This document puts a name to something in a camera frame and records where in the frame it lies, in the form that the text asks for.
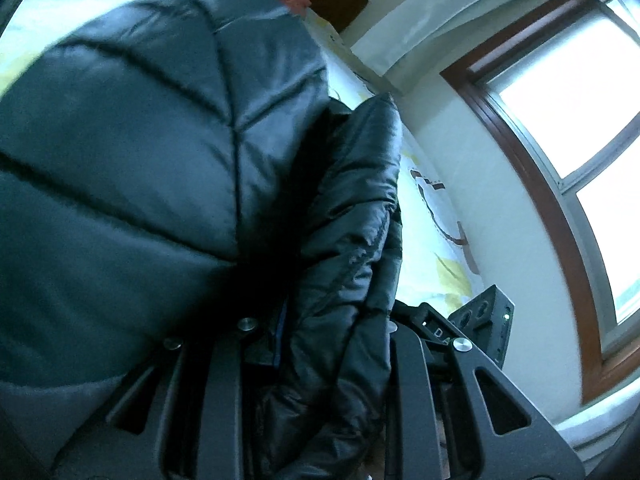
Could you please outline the black puffer jacket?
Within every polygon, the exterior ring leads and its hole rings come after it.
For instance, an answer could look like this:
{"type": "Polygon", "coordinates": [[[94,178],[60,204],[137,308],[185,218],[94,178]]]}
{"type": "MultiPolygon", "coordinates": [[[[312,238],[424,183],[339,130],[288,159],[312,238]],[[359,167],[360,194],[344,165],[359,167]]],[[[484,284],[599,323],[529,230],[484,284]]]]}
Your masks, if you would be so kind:
{"type": "Polygon", "coordinates": [[[186,341],[245,347],[256,479],[347,479],[381,430],[402,125],[349,108],[278,0],[134,0],[1,100],[1,474],[56,479],[186,341]]]}

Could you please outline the brown framed right window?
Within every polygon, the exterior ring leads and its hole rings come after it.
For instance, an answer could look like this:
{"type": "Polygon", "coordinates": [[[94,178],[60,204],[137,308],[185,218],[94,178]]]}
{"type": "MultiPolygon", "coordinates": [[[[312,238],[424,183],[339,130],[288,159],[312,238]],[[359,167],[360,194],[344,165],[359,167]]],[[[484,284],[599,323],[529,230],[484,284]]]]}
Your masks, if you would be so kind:
{"type": "Polygon", "coordinates": [[[638,73],[639,29],[622,0],[548,0],[442,71],[541,216],[588,401],[639,365],[638,73]]]}

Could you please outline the white right curtain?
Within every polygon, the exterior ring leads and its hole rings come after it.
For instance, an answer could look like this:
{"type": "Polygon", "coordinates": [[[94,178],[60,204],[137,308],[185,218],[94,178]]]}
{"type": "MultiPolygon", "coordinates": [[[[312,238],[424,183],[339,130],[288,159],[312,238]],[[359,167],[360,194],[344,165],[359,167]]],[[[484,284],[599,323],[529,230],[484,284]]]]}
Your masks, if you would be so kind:
{"type": "Polygon", "coordinates": [[[405,0],[375,23],[352,46],[372,72],[401,92],[458,44],[474,35],[491,13],[524,0],[405,0]]]}

